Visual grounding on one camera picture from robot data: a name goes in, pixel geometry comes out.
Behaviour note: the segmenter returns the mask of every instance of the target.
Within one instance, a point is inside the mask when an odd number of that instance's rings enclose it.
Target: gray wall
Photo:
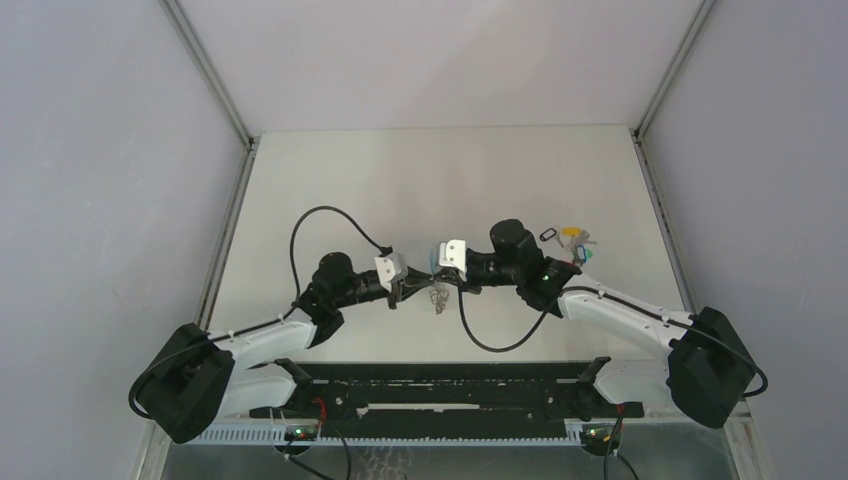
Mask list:
[[[260,134],[635,125],[700,0],[183,3]]]
[[[0,6],[0,478],[127,478],[241,147],[159,5]]]
[[[844,477],[848,2],[722,2],[649,132],[701,304],[770,374],[782,479]]]

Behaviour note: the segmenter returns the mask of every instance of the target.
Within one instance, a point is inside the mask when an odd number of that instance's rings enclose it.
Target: black cable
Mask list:
[[[733,356],[742,360],[742,362],[744,362],[748,366],[748,368],[751,369],[751,371],[753,371],[756,375],[759,375],[760,380],[762,381],[760,388],[758,388],[758,389],[756,389],[752,392],[745,392],[742,395],[743,398],[751,398],[751,397],[756,397],[757,395],[762,395],[763,392],[765,392],[768,389],[768,377],[766,376],[766,373],[756,363],[754,363],[754,360],[752,360],[751,357],[749,357],[747,355],[742,355],[741,352],[739,352],[735,348],[731,347],[730,345],[724,343],[723,341],[719,340],[718,338],[716,338],[716,337],[714,337],[714,336],[712,336],[708,333],[702,332],[702,331],[692,327],[691,325],[686,325],[686,324],[683,324],[683,323],[680,323],[680,322],[677,322],[677,321],[674,321],[674,320],[669,320],[668,323],[669,323],[669,325],[674,325],[675,327],[680,327],[684,330],[688,330],[690,332],[695,332],[695,333],[697,333],[698,335],[700,335],[704,338],[708,338],[710,341],[716,343],[717,345],[719,345],[722,348],[724,348],[725,350],[727,350]]]
[[[321,417],[316,417],[315,415],[309,415],[307,413],[298,412],[297,410],[289,410],[287,408],[275,408],[275,410],[279,410],[281,412],[286,412],[286,413],[293,413],[295,415],[300,415],[302,417],[312,418],[312,419],[323,422],[323,419]],[[342,446],[344,447],[344,450],[345,450],[345,458],[347,459],[347,475],[345,475],[345,480],[350,480],[350,474],[353,471],[353,457],[351,456],[351,453],[350,453],[350,445],[347,444],[347,440],[344,438],[344,435],[342,435],[342,433],[336,427],[334,427],[332,425],[328,425],[326,422],[322,423],[321,426],[322,427],[330,427],[334,432],[336,432],[336,435],[339,437],[339,440],[342,441]],[[286,446],[283,447],[283,452],[282,452],[283,455],[286,455],[286,450],[288,450],[288,448],[291,446],[291,444],[294,443],[294,440],[295,439],[292,438],[291,440],[289,440],[289,442],[286,444]],[[292,457],[291,455],[288,455],[286,459],[289,460],[290,462],[294,463],[298,467],[306,470],[307,472],[315,475],[316,477],[323,478],[324,480],[333,480],[331,477],[324,475],[323,473],[321,473],[321,472],[315,470],[314,468],[306,465],[305,463],[301,462],[300,460],[297,460],[296,458]]]
[[[480,342],[474,336],[474,334],[471,333],[471,328],[469,328],[468,321],[465,319],[465,308],[464,308],[464,305],[462,304],[462,287],[460,285],[458,285],[457,290],[458,290],[457,300],[459,301],[459,316],[460,316],[460,319],[462,320],[462,326],[465,328],[465,333],[468,334],[468,338],[470,338],[471,341],[474,342],[475,345],[482,348],[483,350],[486,350],[488,352],[493,352],[493,353],[509,352],[511,350],[515,350],[516,348],[520,347],[521,345],[524,345],[524,343],[526,343],[527,340],[529,340],[530,337],[533,336],[534,333],[536,333],[536,330],[539,328],[539,325],[542,324],[542,320],[545,319],[545,316],[547,315],[547,313],[554,307],[554,305],[556,305],[556,302],[559,300],[559,297],[561,297],[563,294],[565,294],[567,292],[573,292],[573,291],[585,291],[585,292],[589,292],[589,293],[592,293],[592,294],[599,294],[600,293],[597,289],[594,289],[594,288],[591,288],[591,287],[575,286],[575,287],[563,288],[559,292],[559,294],[556,296],[556,298],[550,304],[548,304],[545,307],[545,309],[542,311],[542,315],[539,317],[538,320],[536,320],[536,323],[533,325],[533,327],[530,329],[530,331],[527,332],[527,335],[525,335],[521,340],[519,340],[518,342],[516,342],[512,345],[509,345],[507,347],[496,348],[496,347],[490,347],[490,346]],[[609,300],[612,300],[616,303],[624,305],[625,307],[627,307],[631,310],[635,310],[635,311],[641,313],[642,315],[645,315],[646,317],[657,320],[658,322],[663,321],[663,318],[662,318],[661,315],[658,315],[654,312],[651,312],[647,309],[644,309],[644,308],[640,307],[639,305],[636,305],[632,302],[624,300],[623,298],[619,298],[619,297],[616,297],[615,295],[610,295],[608,293],[605,294],[603,296],[603,298],[609,299]],[[714,336],[712,336],[708,333],[702,332],[702,331],[692,327],[691,325],[686,325],[686,324],[683,324],[683,323],[680,323],[680,322],[677,322],[677,321],[671,320],[671,319],[669,319],[666,323],[668,323],[669,325],[674,325],[675,327],[682,328],[684,330],[688,330],[690,332],[695,332],[696,334],[698,334],[698,335],[700,335],[704,338],[709,339],[710,341],[714,342],[718,346],[725,349],[725,351],[727,351],[731,355],[742,360],[742,362],[745,363],[745,365],[747,365],[748,368],[750,368],[751,371],[755,375],[759,376],[760,381],[762,382],[760,387],[757,388],[754,391],[744,393],[742,395],[743,398],[751,398],[751,397],[756,397],[757,395],[762,395],[768,389],[768,377],[766,376],[766,373],[748,355],[743,355],[741,352],[739,352],[735,348],[731,347],[727,343],[719,340],[718,338],[716,338],[716,337],[714,337]]]
[[[633,478],[636,479],[636,480],[639,480],[639,475],[636,473],[636,469],[633,468],[633,465],[630,465],[630,462],[628,462],[627,459],[624,458],[624,455],[619,453],[616,456],[618,457],[619,460],[621,460],[621,463],[623,463],[624,466],[627,467],[628,470],[630,470],[630,473],[633,474]]]
[[[433,274],[433,282],[447,283],[455,287],[462,286],[462,280],[455,270],[442,269]]]
[[[362,227],[360,227],[359,224],[356,223],[356,220],[354,220],[353,217],[348,215],[343,210],[338,209],[336,207],[331,207],[329,205],[322,205],[320,207],[310,208],[309,210],[306,211],[306,213],[301,215],[300,218],[297,220],[297,223],[294,224],[294,229],[292,229],[291,238],[289,239],[289,262],[291,262],[292,275],[294,276],[294,289],[295,289],[294,303],[297,303],[297,301],[300,299],[300,279],[297,278],[297,268],[295,268],[295,264],[294,264],[294,240],[295,240],[295,237],[297,237],[297,231],[298,231],[298,229],[300,229],[300,224],[303,223],[304,220],[306,220],[306,217],[312,215],[315,212],[319,212],[321,210],[329,210],[331,212],[336,212],[339,215],[345,217],[347,219],[347,221],[349,221],[353,225],[353,227],[356,228],[356,230],[365,238],[365,240],[368,241],[368,243],[370,243],[371,245],[374,246],[374,248],[376,248],[377,250],[380,251],[380,255],[388,255],[388,254],[392,253],[391,247],[380,246],[377,242],[372,240],[371,237],[369,237],[368,234],[365,233],[365,230],[362,230]]]
[[[471,333],[471,327],[468,326],[468,320],[465,318],[465,305],[462,302],[461,281],[460,281],[459,284],[457,284],[456,290],[457,290],[457,301],[459,302],[459,318],[460,318],[460,320],[462,320],[462,327],[465,329],[465,333],[468,335],[468,338],[470,338],[471,341],[474,342],[474,345],[477,345],[478,347],[482,348],[483,350],[486,350],[487,352],[505,353],[505,352],[510,352],[512,350],[515,350],[516,348],[527,343],[527,340],[530,340],[530,337],[532,337],[533,334],[536,333],[536,330],[538,330],[539,326],[542,325],[542,321],[545,320],[545,317],[548,315],[548,313],[550,313],[551,309],[554,308],[554,306],[557,304],[557,301],[559,301],[559,297],[561,297],[563,294],[565,294],[567,292],[577,291],[577,290],[591,290],[591,289],[589,289],[588,287],[565,287],[562,290],[560,290],[559,294],[556,297],[554,297],[554,299],[551,300],[550,303],[548,303],[545,306],[544,310],[542,310],[542,314],[539,315],[539,319],[536,320],[536,323],[534,323],[532,327],[530,327],[530,330],[527,332],[527,334],[525,334],[523,337],[521,337],[521,340],[513,343],[512,345],[508,345],[506,347],[490,347],[490,346],[486,345],[485,343],[481,342],[480,340],[478,340],[477,337],[475,337],[474,334]]]
[[[638,405],[638,403],[628,403],[625,405],[624,409],[621,410],[621,413],[618,414],[618,419],[615,421],[615,425],[612,427],[612,432],[610,433],[610,439],[607,441],[607,451],[604,453],[604,480],[609,480],[609,472],[607,471],[607,465],[609,464],[609,456],[612,453],[612,444],[615,439],[615,435],[618,431],[621,430],[621,425],[624,423],[624,416],[627,415],[627,411],[630,410],[631,407]],[[633,472],[633,476],[636,479],[639,479],[639,476],[636,475],[636,471],[633,470],[633,467],[630,465],[630,462],[624,460],[625,464],[630,468],[630,471]]]
[[[233,332],[232,336],[238,337],[240,335],[244,335],[244,334],[259,330],[261,328],[270,327],[271,325],[275,325],[275,324],[280,323],[283,320],[289,318],[289,316],[292,314],[292,312],[294,312],[294,307],[291,307],[289,309],[289,311],[286,312],[286,314],[283,315],[280,318],[275,318],[273,320],[270,320],[270,321],[265,322],[265,323],[261,323],[259,325],[253,325],[253,326],[250,326],[250,327],[243,328],[241,330],[237,330],[237,331]],[[210,338],[209,342],[215,343],[215,342],[219,342],[221,340],[225,340],[227,338],[230,338],[230,335],[220,335],[220,336],[215,337],[215,338]],[[132,410],[133,413],[135,413],[139,417],[146,418],[146,419],[150,420],[151,419],[150,415],[147,412],[141,410],[138,407],[138,392],[140,392],[141,389],[144,388],[144,384],[146,384],[150,380],[150,377],[153,375],[153,371],[156,370],[157,368],[159,368],[165,362],[172,360],[173,358],[178,357],[178,356],[180,356],[180,355],[182,355],[186,352],[190,352],[190,351],[194,350],[195,348],[202,347],[204,345],[207,345],[207,343],[206,342],[197,342],[197,343],[189,345],[189,346],[187,346],[183,349],[177,350],[176,352],[162,358],[161,360],[152,363],[143,372],[141,372],[141,375],[139,375],[135,379],[135,382],[133,382],[132,386],[130,387],[130,392],[129,392],[129,396],[128,396],[128,401],[129,401],[129,404],[130,404],[130,410]]]

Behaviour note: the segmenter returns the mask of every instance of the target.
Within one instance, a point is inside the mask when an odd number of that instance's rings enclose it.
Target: key ring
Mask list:
[[[583,245],[577,245],[577,247],[574,249],[574,256],[577,257],[577,260],[579,260],[580,263],[583,264],[585,264],[589,260],[588,255],[586,255],[586,247],[584,247]]]
[[[553,228],[553,227],[550,227],[547,230],[545,230],[544,232],[539,234],[539,240],[541,240],[543,242],[547,242],[548,240],[556,237],[556,233],[557,233],[556,229]]]

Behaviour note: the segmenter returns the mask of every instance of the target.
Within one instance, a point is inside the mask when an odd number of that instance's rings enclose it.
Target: metal frame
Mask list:
[[[242,159],[243,164],[236,180],[233,195],[230,200],[229,211],[227,212],[224,225],[218,239],[215,255],[212,259],[206,279],[206,288],[199,307],[197,323],[198,325],[208,327],[224,267],[226,265],[227,256],[230,246],[232,245],[233,234],[238,222],[238,216],[247,190],[250,173],[256,158],[258,139],[254,139],[250,136],[244,121],[232,101],[232,98],[215,70],[209,55],[203,47],[203,44],[200,42],[197,32],[194,30],[194,27],[189,21],[180,0],[159,0],[159,3],[174,26],[175,31],[180,36],[180,39],[183,41],[189,56],[197,66],[199,73],[204,78],[204,81],[209,87],[210,93],[221,107],[228,122],[233,128],[233,131],[245,146],[245,155]],[[666,250],[669,254],[672,270],[677,281],[683,303],[686,308],[690,310],[694,310],[698,303],[694,298],[694,292],[689,280],[690,277],[687,274],[681,259],[678,248],[679,243],[676,241],[674,230],[664,209],[662,193],[657,185],[649,155],[645,151],[644,139],[657,112],[662,106],[663,101],[671,91],[671,88],[673,87],[680,72],[685,67],[686,61],[690,57],[693,47],[702,35],[718,3],[719,0],[702,1],[695,17],[689,24],[686,34],[681,40],[672,61],[666,69],[660,84],[657,86],[656,91],[651,97],[649,105],[642,115],[638,126],[633,131],[634,148],[639,158],[639,164],[642,168],[645,184],[660,226],[663,242],[665,243]],[[690,419],[685,418],[676,409],[651,407],[646,407],[644,418],[634,419],[632,421],[638,423],[691,422]],[[565,425],[566,430],[569,432],[568,435],[571,436],[573,433],[572,431],[577,431],[576,429],[582,425],[582,422],[569,421],[565,422]],[[213,435],[210,433],[210,435],[203,436],[203,440],[201,442],[204,444],[221,444],[220,441],[224,441],[229,442],[227,444],[233,444],[232,442],[234,439],[237,439],[238,442],[250,441],[247,440],[251,438],[249,436],[249,431],[254,430],[262,430],[276,435],[274,433],[273,421],[271,422],[270,427],[271,430],[269,430],[269,421],[267,419],[235,419],[231,422],[228,421],[226,424],[216,424],[216,428],[221,430],[220,434]],[[731,446],[731,452],[740,480],[770,480],[773,478],[773,475],[771,475],[771,472],[768,469],[768,463],[764,460],[767,457],[765,456],[762,445],[759,441],[756,427],[750,417],[746,403],[740,403],[737,406],[737,409],[734,411],[725,426],[725,433]],[[267,443],[268,441],[274,441],[274,439],[263,436],[259,441]],[[324,440],[324,442],[329,443],[333,443],[334,441],[335,440],[331,439]],[[571,444],[570,439],[550,439],[550,441],[553,444]],[[171,440],[168,438],[167,434],[165,434],[165,432],[154,422],[149,421],[131,478],[135,480],[158,480],[161,478],[170,445]]]
[[[206,53],[203,43],[200,42],[197,32],[191,25],[182,3],[180,0],[159,0],[159,4],[165,10],[165,15],[168,16],[168,20],[171,21],[171,25],[173,25],[177,35],[180,36],[180,40],[185,45],[191,61],[197,66],[200,75],[209,87],[209,92],[224,111],[224,115],[227,117],[230,126],[233,127],[233,131],[235,131],[235,134],[245,148],[249,148],[253,139],[247,130],[247,126],[242,120],[241,115],[239,115],[229,92],[224,87],[218,71],[212,65],[212,60],[209,59],[209,54]]]
[[[651,96],[648,108],[645,110],[645,113],[642,114],[642,118],[639,120],[639,125],[637,125],[634,129],[634,135],[639,142],[645,138],[645,134],[651,127],[657,111],[659,111],[660,106],[662,106],[663,101],[669,91],[671,91],[674,81],[686,65],[686,60],[688,60],[689,56],[692,54],[695,43],[701,37],[701,34],[703,33],[704,28],[706,28],[707,23],[712,17],[718,3],[719,0],[702,0],[701,5],[698,7],[698,11],[689,23],[689,27],[686,29],[686,34],[680,41],[680,45],[677,46],[677,51],[674,52],[674,57],[672,57],[671,63],[669,63],[668,68],[666,68],[662,80],[660,80],[660,84],[657,86],[657,90],[654,92],[653,96]]]
[[[564,436],[546,438],[504,438],[504,439],[468,439],[468,438],[424,438],[424,439],[387,439],[387,438],[353,438],[345,437],[351,446],[380,447],[385,446],[387,441],[392,441],[393,446],[456,446],[456,447],[478,447],[478,446],[582,446],[579,434],[587,426],[609,425],[615,423],[616,418],[596,418],[589,422],[578,420],[563,421]],[[314,421],[303,419],[258,419],[239,417],[228,419],[225,422],[212,424],[199,437],[187,445],[284,445],[288,443],[285,438],[287,430],[296,427],[314,425]],[[682,415],[679,410],[661,406],[645,407],[645,416],[640,418],[629,418],[628,425],[671,425],[671,424],[693,424],[688,417]],[[740,480],[770,480],[769,476],[757,476],[762,471],[757,461],[756,452],[759,444],[756,432],[752,428],[753,422],[748,412],[747,405],[740,403],[727,421],[724,428],[727,436],[734,463],[737,466]],[[297,441],[292,445],[321,445],[339,446],[341,442],[335,437],[318,438],[316,441]]]
[[[347,438],[538,440],[563,435],[562,422],[614,419],[617,406],[594,387],[608,357],[540,363],[298,363],[311,385],[286,408],[309,412],[321,399],[325,422]],[[367,406],[368,416],[360,410]],[[313,414],[319,413],[313,406]],[[627,418],[643,414],[639,405]],[[259,408],[252,418],[278,417]]]

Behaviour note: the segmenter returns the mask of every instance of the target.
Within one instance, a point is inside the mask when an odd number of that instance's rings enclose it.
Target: metal floor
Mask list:
[[[629,425],[621,453],[643,480],[737,480],[723,430],[693,424]],[[578,447],[355,447],[357,480],[591,479],[603,478],[602,459]],[[314,448],[299,457],[335,479],[343,479],[340,447]],[[615,458],[611,479],[632,476]],[[271,446],[174,445],[163,479],[286,479],[316,477],[285,461]]]

